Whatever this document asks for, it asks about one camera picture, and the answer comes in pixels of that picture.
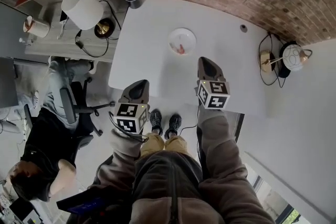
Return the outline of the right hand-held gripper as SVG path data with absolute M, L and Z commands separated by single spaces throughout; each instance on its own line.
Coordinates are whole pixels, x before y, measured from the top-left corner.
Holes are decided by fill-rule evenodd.
M 197 74 L 196 96 L 199 105 L 206 110 L 224 110 L 230 90 L 222 69 L 210 59 L 200 57 Z

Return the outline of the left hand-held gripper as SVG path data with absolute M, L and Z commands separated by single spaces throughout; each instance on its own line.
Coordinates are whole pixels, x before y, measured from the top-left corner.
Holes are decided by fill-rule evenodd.
M 113 123 L 119 131 L 131 134 L 142 134 L 145 123 L 149 119 L 148 80 L 139 80 L 126 87 L 115 105 Z

